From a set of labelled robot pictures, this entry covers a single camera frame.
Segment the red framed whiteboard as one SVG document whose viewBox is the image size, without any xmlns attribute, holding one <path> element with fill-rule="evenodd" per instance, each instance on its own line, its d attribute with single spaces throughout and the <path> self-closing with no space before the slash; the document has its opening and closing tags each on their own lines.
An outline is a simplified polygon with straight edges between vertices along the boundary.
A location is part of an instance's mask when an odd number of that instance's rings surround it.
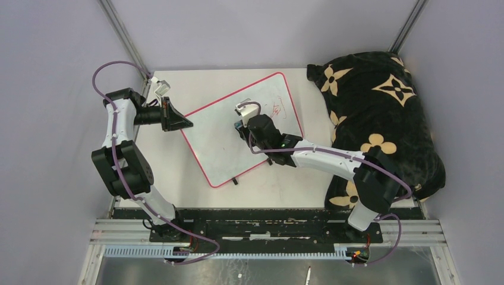
<svg viewBox="0 0 504 285">
<path fill-rule="evenodd" d="M 286 76 L 281 72 L 190 112 L 186 117 L 193 126 L 181 132 L 212 188 L 267 161 L 266 155 L 253 154 L 235 129 L 235 123 L 240 120 L 235 107 L 249 100 L 260 103 L 261 113 L 272 118 L 281 132 L 304 135 Z"/>
</svg>

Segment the blue whiteboard eraser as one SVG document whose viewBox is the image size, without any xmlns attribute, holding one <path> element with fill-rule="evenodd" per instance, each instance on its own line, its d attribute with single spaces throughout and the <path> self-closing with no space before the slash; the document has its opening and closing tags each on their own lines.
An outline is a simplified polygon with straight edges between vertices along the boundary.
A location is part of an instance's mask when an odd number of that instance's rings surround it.
<svg viewBox="0 0 504 285">
<path fill-rule="evenodd" d="M 237 131 L 242 131 L 244 129 L 244 126 L 242 124 L 241 121 L 238 121 L 236 123 L 234 123 L 234 128 L 237 130 Z"/>
</svg>

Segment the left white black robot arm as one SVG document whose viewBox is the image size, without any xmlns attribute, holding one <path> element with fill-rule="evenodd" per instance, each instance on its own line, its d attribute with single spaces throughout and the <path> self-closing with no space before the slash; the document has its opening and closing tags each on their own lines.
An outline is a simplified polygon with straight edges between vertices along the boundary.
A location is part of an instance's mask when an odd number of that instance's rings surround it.
<svg viewBox="0 0 504 285">
<path fill-rule="evenodd" d="M 101 148 L 92 152 L 92 162 L 111 195 L 139 205 L 155 226 L 165 224 L 164 233 L 177 242 L 185 238 L 187 225 L 177 220 L 176 207 L 154 186 L 153 170 L 134 141 L 135 128 L 159 124 L 162 131 L 170 132 L 191 128 L 194 124 L 167 97 L 158 106 L 146 106 L 145 101 L 132 88 L 105 95 L 106 137 Z"/>
</svg>

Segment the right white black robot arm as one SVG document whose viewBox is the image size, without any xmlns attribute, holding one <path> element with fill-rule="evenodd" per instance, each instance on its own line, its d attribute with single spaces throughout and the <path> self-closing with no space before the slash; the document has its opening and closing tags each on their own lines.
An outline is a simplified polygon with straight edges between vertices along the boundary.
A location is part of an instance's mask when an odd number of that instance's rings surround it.
<svg viewBox="0 0 504 285">
<path fill-rule="evenodd" d="M 283 134 L 272 119 L 256 115 L 234 124 L 253 154 L 264 154 L 281 166 L 316 169 L 353 183 L 358 201 L 344 224 L 344 236 L 358 242 L 378 216 L 389 212 L 401 180 L 396 168 L 379 147 L 366 152 L 322 147 L 297 135 Z"/>
</svg>

